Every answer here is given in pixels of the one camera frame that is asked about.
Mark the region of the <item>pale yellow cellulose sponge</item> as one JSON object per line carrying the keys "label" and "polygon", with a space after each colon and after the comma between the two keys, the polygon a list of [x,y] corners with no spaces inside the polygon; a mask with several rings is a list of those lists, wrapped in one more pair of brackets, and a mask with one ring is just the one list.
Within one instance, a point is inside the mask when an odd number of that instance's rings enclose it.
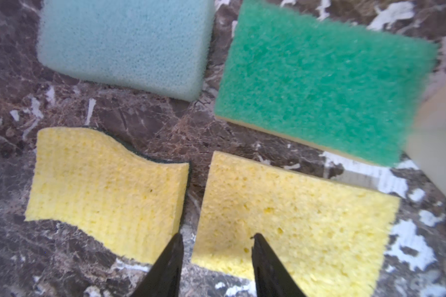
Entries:
{"label": "pale yellow cellulose sponge", "polygon": [[114,254],[152,264],[179,229],[189,169],[140,157],[93,129],[45,128],[26,220],[76,226]]}

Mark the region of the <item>teal sponge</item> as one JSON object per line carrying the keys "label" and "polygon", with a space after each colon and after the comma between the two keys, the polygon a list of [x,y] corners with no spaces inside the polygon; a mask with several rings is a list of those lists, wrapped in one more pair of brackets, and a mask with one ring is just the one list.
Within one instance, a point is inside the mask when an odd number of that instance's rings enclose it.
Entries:
{"label": "teal sponge", "polygon": [[37,57],[76,79],[193,101],[214,15],[212,1],[44,1]]}

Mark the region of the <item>cream bottom drawer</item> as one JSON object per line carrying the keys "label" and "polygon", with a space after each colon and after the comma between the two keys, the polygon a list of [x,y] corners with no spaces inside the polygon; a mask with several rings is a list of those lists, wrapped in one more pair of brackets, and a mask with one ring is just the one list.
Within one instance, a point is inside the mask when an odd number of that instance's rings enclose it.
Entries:
{"label": "cream bottom drawer", "polygon": [[446,85],[421,105],[406,154],[446,197]]}

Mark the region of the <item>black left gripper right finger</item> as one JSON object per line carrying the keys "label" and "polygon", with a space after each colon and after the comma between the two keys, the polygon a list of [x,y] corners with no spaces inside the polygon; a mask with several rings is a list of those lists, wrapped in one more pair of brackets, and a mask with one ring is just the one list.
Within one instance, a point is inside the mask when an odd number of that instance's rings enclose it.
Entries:
{"label": "black left gripper right finger", "polygon": [[258,297],[306,297],[261,233],[252,237],[251,260]]}

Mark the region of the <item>bright yellow drawer sponge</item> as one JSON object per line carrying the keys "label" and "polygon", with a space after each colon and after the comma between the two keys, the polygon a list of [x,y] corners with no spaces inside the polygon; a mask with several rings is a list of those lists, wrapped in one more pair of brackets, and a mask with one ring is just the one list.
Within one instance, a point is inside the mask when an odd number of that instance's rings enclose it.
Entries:
{"label": "bright yellow drawer sponge", "polygon": [[369,297],[399,206],[395,196],[217,151],[192,263],[253,280],[260,233],[306,295]]}

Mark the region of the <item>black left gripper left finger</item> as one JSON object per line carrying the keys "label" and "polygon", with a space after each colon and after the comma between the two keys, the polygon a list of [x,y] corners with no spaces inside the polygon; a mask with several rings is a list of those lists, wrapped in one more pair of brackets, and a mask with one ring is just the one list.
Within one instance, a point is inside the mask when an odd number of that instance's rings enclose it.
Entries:
{"label": "black left gripper left finger", "polygon": [[177,297],[183,256],[183,237],[176,233],[131,297]]}

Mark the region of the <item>green and yellow scrub sponge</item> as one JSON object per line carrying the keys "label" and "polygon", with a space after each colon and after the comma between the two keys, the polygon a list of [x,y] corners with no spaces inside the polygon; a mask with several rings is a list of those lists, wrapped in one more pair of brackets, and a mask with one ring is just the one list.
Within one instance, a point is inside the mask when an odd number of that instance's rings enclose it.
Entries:
{"label": "green and yellow scrub sponge", "polygon": [[244,1],[216,116],[369,163],[399,161],[437,45]]}

